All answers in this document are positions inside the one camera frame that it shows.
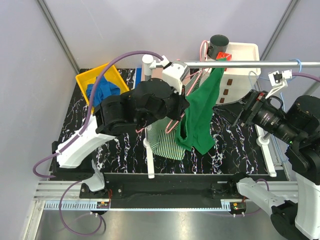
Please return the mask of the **green white striped tank top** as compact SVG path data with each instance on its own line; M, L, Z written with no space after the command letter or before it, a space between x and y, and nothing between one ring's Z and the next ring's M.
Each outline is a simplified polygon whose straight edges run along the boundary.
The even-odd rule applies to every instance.
M189 93L187 96L199 88L200 78L201 74L198 73L187 83L186 90ZM166 134L165 128L170 121L171 120L166 117L152 124L151 129L148 130L148 141L153 154L160 157L181 161L185 156L185 151L187 150L177 145L175 141L175 133L180 121L170 133Z

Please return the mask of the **light blue wire hanger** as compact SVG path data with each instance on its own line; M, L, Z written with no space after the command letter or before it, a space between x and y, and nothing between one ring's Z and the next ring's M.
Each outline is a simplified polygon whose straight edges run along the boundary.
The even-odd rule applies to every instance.
M283 93L281 92L281 89L283 88L287 88L288 87L288 82L290 82L292 79L295 79L296 77L293 76L292 74L292 70L285 70L282 71L281 73L279 71L275 71L275 72L271 72L268 74L268 79L267 78L262 78L263 80L266 81L270 81L271 83L271 90L269 91L269 93L267 94L267 97L269 99L271 99L272 96L275 95L275 93L279 92L280 95L280 103L281 103L281 107L280 109L283 111L286 111L285 109L285 105L284 105L284 97L283 97ZM278 142L276 140L276 138L274 136L271 137L271 135L269 133L266 133L263 137L261 137L262 142L268 142L269 139L272 138L272 141L275 145L276 151L278 153L278 156L280 158L281 163L286 163L288 162L288 158L284 158L284 154L281 152L281 149L278 145Z

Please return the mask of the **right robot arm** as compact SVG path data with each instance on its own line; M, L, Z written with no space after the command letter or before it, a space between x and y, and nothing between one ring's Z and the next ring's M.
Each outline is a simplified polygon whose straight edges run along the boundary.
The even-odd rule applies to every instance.
M266 91L249 91L242 99L215 106L231 125L257 125L287 144L285 155L297 181L298 201L276 196L246 173L234 174L226 184L232 198L252 200L288 240L320 237L320 100L299 96L288 111L275 107Z

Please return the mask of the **blue tank top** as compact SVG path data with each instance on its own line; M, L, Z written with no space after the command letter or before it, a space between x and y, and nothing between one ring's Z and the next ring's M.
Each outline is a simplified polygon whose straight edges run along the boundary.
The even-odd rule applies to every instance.
M104 99L112 95L120 95L120 88L103 76L97 85L93 98L93 107L98 106Z

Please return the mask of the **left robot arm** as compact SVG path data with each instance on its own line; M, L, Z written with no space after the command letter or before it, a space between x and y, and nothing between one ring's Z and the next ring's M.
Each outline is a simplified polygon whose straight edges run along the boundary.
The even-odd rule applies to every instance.
M103 198L108 186L90 154L121 134L141 130L165 117L180 120L189 105L184 91L178 93L160 78L142 81L133 90L107 97L89 115L86 126L57 145L53 176L82 182L95 197Z

